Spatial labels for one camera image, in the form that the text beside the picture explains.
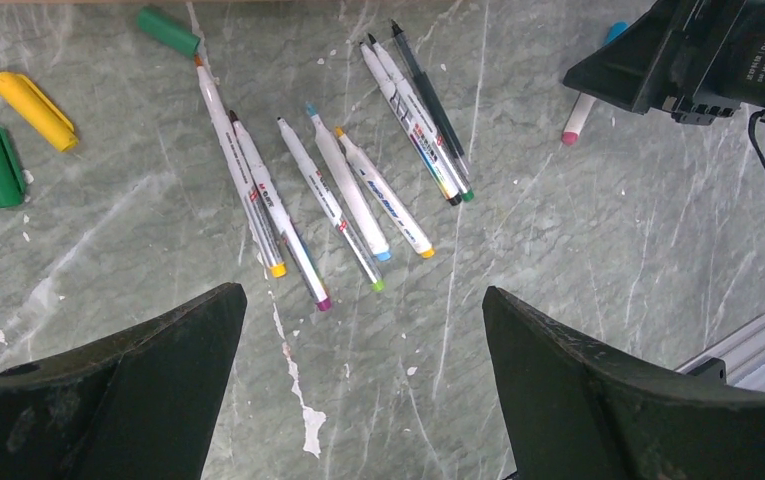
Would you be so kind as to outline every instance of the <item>pink marker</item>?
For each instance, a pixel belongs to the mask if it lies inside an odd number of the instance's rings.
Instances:
[[[617,38],[626,29],[627,24],[625,22],[618,22],[612,25],[603,45],[608,45],[609,42]],[[585,120],[588,119],[588,114],[591,113],[591,107],[594,106],[595,100],[597,99],[587,93],[579,94],[576,103],[573,105],[573,111],[570,112],[570,118],[568,118],[565,129],[562,132],[562,143],[570,146],[579,140],[579,134],[582,132],[582,127],[585,126]]]

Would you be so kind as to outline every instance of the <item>yellow marker end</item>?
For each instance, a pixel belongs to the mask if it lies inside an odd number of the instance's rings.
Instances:
[[[280,263],[275,267],[270,267],[270,274],[276,278],[284,277],[286,273],[288,273],[288,270],[285,268],[284,263]]]

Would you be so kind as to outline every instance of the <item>yellow marker cap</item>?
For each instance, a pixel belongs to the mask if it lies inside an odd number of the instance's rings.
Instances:
[[[280,263],[279,265],[276,265],[275,267],[270,267],[270,274],[276,278],[285,276],[287,272],[288,270],[285,268],[284,263]]]
[[[0,72],[0,95],[58,151],[66,152],[79,143],[70,120],[29,77]]]

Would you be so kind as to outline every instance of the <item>marker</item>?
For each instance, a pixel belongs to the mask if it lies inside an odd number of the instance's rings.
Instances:
[[[431,142],[426,141],[426,138],[422,135],[418,135],[421,132],[420,126],[414,119],[414,115],[409,112],[405,106],[405,101],[397,93],[397,87],[394,82],[391,81],[391,77],[385,71],[382,63],[379,62],[379,58],[373,53],[364,43],[359,42],[361,48],[361,55],[364,57],[364,63],[367,64],[367,68],[376,79],[376,83],[379,84],[379,89],[382,91],[382,96],[388,102],[388,106],[391,107],[391,111],[394,112],[394,116],[400,122],[400,126],[403,127],[403,131],[409,137],[414,149],[417,150],[417,154],[423,160],[423,164],[429,170],[444,198],[450,202],[450,205],[458,205],[461,203],[461,194],[452,181],[450,181],[450,173],[447,168],[440,162],[437,157],[432,156],[429,144]]]
[[[373,46],[373,49],[376,52],[376,58],[379,59],[382,68],[388,72],[391,81],[394,82],[394,86],[397,88],[399,97],[405,101],[406,108],[408,108],[412,117],[414,117],[415,122],[420,127],[418,133],[423,137],[423,140],[421,141],[425,141],[428,144],[428,150],[431,152],[433,158],[437,158],[437,161],[447,169],[453,185],[455,185],[456,189],[461,192],[462,200],[465,202],[473,200],[473,191],[470,188],[470,183],[468,183],[467,178],[459,170],[459,167],[450,160],[450,154],[444,146],[444,139],[438,134],[438,129],[435,128],[435,123],[429,117],[429,114],[426,113],[426,109],[423,108],[423,105],[417,99],[417,96],[415,96],[414,90],[412,90],[408,80],[406,80],[406,77],[400,72],[394,59],[388,55],[388,52],[382,48],[382,45],[376,42],[376,38],[370,34],[367,36],[370,39],[371,46]]]
[[[244,159],[241,149],[238,147],[235,133],[232,131],[232,124],[223,109],[223,102],[220,100],[220,94],[217,93],[217,86],[211,75],[202,65],[199,56],[194,56],[197,65],[197,75],[199,75],[199,88],[202,91],[202,98],[205,100],[205,106],[208,108],[208,114],[211,116],[211,124],[214,125],[214,131],[217,132],[217,138],[220,141],[220,148],[223,149],[223,155],[226,156],[226,163],[229,165],[229,173],[232,174],[232,180],[235,182],[235,188],[241,197],[241,205],[247,215],[250,229],[253,233],[253,239],[258,244],[258,249],[264,260],[264,264],[270,269],[270,273],[278,278],[285,275],[285,262],[279,253],[279,247],[273,238],[273,230],[270,222],[267,220],[267,214],[264,212],[264,203],[261,201],[261,195],[255,188],[246,159]]]
[[[444,137],[444,143],[447,144],[453,161],[456,162],[459,170],[468,175],[470,165],[468,165],[466,160],[464,148],[462,148],[461,142],[459,142],[456,131],[453,130],[453,125],[447,117],[447,112],[444,111],[444,106],[441,105],[438,94],[435,93],[432,81],[429,80],[429,76],[421,68],[420,63],[417,62],[417,58],[415,58],[414,52],[412,52],[408,44],[405,32],[393,20],[391,20],[391,30],[394,32],[394,41],[397,43],[397,48],[411,72],[411,79],[414,82],[414,86],[417,87],[417,93],[423,99],[423,103],[426,105],[426,109],[429,110],[429,115],[432,116],[432,120],[435,122],[435,126],[438,127],[438,131],[441,132],[441,136]]]
[[[294,263],[299,268],[300,275],[311,297],[314,299],[314,303],[317,304],[317,308],[321,312],[329,310],[332,307],[332,301],[329,299],[326,285],[320,279],[320,275],[314,265],[314,261],[311,259],[311,255],[308,253],[305,243],[300,238],[293,222],[291,222],[291,217],[282,205],[282,199],[279,198],[279,194],[276,192],[276,186],[270,178],[270,172],[264,166],[264,162],[261,160],[258,149],[255,148],[252,137],[243,124],[241,124],[235,112],[231,110],[229,110],[229,120],[235,128],[235,135],[238,138],[241,151],[247,159],[250,173],[252,173],[256,187],[259,193],[261,193],[262,201],[267,206],[270,219],[276,227],[276,233],[282,237],[282,241],[288,247],[288,252],[294,258]]]
[[[335,201],[335,197],[332,195],[329,187],[326,186],[326,182],[323,181],[320,170],[317,169],[314,160],[311,159],[305,147],[303,147],[302,142],[297,137],[297,133],[294,132],[284,119],[277,118],[276,122],[279,124],[279,131],[282,133],[285,145],[291,151],[291,155],[296,160],[300,172],[305,177],[305,181],[308,182],[308,186],[311,187],[314,197],[317,198],[317,202],[320,203],[326,216],[329,217],[332,226],[343,235],[347,245],[352,249],[359,266],[361,266],[364,274],[367,275],[367,278],[373,285],[373,290],[377,292],[384,290],[385,282],[382,281],[382,274],[379,273],[376,265],[373,264],[373,259],[370,257],[370,253],[367,252],[367,247],[364,246],[361,238],[347,221],[346,215],[344,215],[338,202]]]
[[[350,173],[350,167],[347,166],[347,160],[341,153],[338,141],[323,125],[323,120],[320,119],[317,110],[310,103],[306,103],[305,108],[308,116],[311,117],[311,123],[314,124],[314,143],[317,144],[320,154],[323,155],[323,160],[326,161],[329,171],[332,172],[335,184],[341,190],[341,195],[344,196],[347,208],[353,214],[361,236],[367,242],[367,246],[370,247],[370,253],[376,255],[380,262],[389,260],[391,253],[388,240],[385,239],[385,234],[379,228],[379,223],[376,222],[367,201],[361,195],[361,190]]]
[[[382,178],[382,175],[373,166],[373,162],[370,161],[364,150],[354,144],[341,127],[335,127],[335,135],[341,141],[341,144],[344,145],[344,150],[347,152],[347,162],[353,167],[353,171],[356,172],[356,175],[361,178],[364,185],[370,190],[370,193],[382,205],[385,213],[388,214],[394,225],[400,229],[400,232],[406,237],[414,251],[423,258],[435,255],[432,242],[423,233],[423,230],[421,230],[414,217],[411,216],[403,202],[400,201],[388,185],[388,182]]]
[[[608,45],[609,42],[617,38],[626,29],[627,24],[625,22],[618,22],[612,25],[603,45]],[[571,146],[579,140],[579,134],[582,133],[582,127],[585,126],[585,120],[588,119],[588,114],[591,113],[591,107],[594,106],[596,100],[596,98],[587,93],[579,94],[576,103],[573,105],[573,111],[570,112],[570,118],[568,118],[568,122],[565,124],[565,129],[562,132],[562,143]]]

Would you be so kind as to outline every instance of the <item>marble surface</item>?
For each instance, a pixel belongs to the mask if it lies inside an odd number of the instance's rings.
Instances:
[[[266,278],[193,66],[137,30],[138,6],[0,6],[0,70],[32,77],[81,138],[57,153],[0,99],[34,178],[25,205],[0,210],[0,371],[240,282],[249,308],[204,478],[508,474],[480,310],[488,285],[667,367],[765,309],[765,200],[746,112],[700,128],[598,104],[576,146],[559,142],[575,99],[563,72],[644,3],[196,5],[223,98],[331,290],[325,314],[296,273]],[[167,11],[191,19],[184,4]],[[357,41],[387,39],[391,17],[470,152],[476,200],[461,208],[442,200],[361,61]],[[434,240],[423,260],[381,220],[394,254],[381,294],[275,128],[287,118],[320,160],[306,100],[371,152]]]

